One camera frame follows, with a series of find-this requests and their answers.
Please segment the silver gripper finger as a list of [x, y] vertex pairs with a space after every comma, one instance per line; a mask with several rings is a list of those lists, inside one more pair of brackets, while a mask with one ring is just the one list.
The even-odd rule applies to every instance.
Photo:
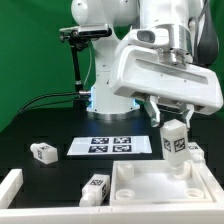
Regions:
[[151, 126], [158, 127], [160, 125], [160, 111], [157, 106], [157, 98], [155, 96], [148, 96], [144, 103], [144, 108], [151, 118]]
[[190, 120], [195, 112], [195, 107], [193, 104], [184, 103], [181, 109], [182, 109], [182, 119], [186, 124], [186, 127], [190, 128]]

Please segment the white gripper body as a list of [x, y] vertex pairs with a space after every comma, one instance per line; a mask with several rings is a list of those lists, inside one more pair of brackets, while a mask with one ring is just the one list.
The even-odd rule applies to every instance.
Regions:
[[169, 44], [157, 50], [135, 50], [123, 40], [115, 50], [109, 86], [119, 96], [144, 101], [155, 96], [159, 105], [178, 108], [193, 104], [195, 112], [210, 115], [223, 106], [216, 74], [193, 64], [189, 32], [168, 31]]

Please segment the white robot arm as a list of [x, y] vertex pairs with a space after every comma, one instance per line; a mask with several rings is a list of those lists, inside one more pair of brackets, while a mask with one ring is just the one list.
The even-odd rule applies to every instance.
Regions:
[[92, 41], [96, 82], [87, 111], [125, 117], [143, 102], [151, 124], [160, 109], [189, 122], [223, 106], [216, 74], [218, 53], [209, 0], [72, 0], [74, 35]]

